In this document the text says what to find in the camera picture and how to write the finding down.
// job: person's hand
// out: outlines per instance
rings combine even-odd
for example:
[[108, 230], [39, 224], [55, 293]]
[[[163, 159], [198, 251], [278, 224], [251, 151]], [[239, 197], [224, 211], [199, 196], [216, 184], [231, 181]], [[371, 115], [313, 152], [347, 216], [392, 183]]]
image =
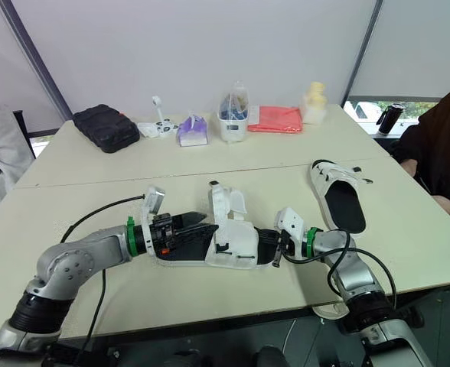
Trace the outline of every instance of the person's hand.
[[432, 198], [450, 215], [450, 199], [439, 195], [433, 195]]
[[417, 172], [417, 161], [415, 159], [406, 159], [404, 162], [400, 164], [404, 170], [410, 175], [410, 177], [414, 177]]

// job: black sandal insole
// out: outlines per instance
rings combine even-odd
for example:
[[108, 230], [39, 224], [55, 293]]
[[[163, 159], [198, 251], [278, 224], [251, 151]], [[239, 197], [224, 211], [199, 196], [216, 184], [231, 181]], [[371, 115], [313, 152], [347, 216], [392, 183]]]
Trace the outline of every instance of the black sandal insole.
[[366, 228], [363, 210], [356, 190], [347, 182], [335, 181], [325, 194], [334, 224], [349, 233], [361, 233]]

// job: white wall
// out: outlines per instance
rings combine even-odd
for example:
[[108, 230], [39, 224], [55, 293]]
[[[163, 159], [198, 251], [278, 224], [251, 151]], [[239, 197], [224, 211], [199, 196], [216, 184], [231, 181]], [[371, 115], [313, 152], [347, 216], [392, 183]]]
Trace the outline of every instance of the white wall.
[[14, 1], [73, 112], [213, 111], [241, 79], [293, 106], [312, 80], [340, 102], [374, 0]]
[[450, 0], [385, 0], [353, 96], [450, 91]]
[[12, 110], [22, 109], [29, 130], [56, 128], [62, 123], [1, 12], [0, 103]]

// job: white table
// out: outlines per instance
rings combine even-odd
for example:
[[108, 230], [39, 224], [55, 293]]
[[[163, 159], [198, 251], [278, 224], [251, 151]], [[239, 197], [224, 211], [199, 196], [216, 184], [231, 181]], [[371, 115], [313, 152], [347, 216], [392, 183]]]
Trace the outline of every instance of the white table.
[[[391, 158], [345, 161], [359, 166], [372, 184], [360, 189], [367, 231], [357, 245], [379, 256], [401, 292], [450, 284], [450, 217]], [[307, 166], [219, 174], [122, 180], [57, 187], [18, 187], [0, 206], [0, 325], [11, 316], [38, 256], [58, 243], [66, 228], [89, 211], [146, 191], [166, 189], [161, 213], [207, 210], [210, 180], [244, 192], [247, 219], [272, 228], [275, 214], [293, 207], [309, 226], [325, 228], [317, 200], [306, 180]], [[86, 221], [71, 236], [139, 217], [139, 203], [108, 209]], [[383, 271], [372, 261], [386, 291]], [[141, 255], [108, 270], [106, 299], [95, 334], [121, 333], [157, 326], [291, 310], [336, 301], [325, 282], [325, 265], [235, 271], [220, 268], [166, 268]], [[100, 276], [81, 289], [64, 323], [63, 337], [86, 334], [100, 293]]]
[[[181, 148], [174, 137], [141, 138], [114, 154], [103, 153], [72, 122], [66, 122], [19, 180], [18, 187], [290, 167], [319, 158], [347, 161], [388, 156], [335, 105], [328, 107], [321, 126], [304, 125], [301, 134], [249, 133], [246, 141], [231, 145], [220, 140], [216, 119], [205, 117], [210, 122], [208, 146]], [[173, 120], [181, 122], [184, 118]]]

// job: black case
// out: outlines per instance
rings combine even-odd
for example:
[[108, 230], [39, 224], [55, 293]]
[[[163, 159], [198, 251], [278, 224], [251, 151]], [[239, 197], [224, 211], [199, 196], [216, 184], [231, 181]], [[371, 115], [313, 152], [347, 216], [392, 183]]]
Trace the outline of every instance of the black case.
[[105, 153], [114, 153], [140, 139], [136, 125], [106, 105], [75, 113], [73, 123]]

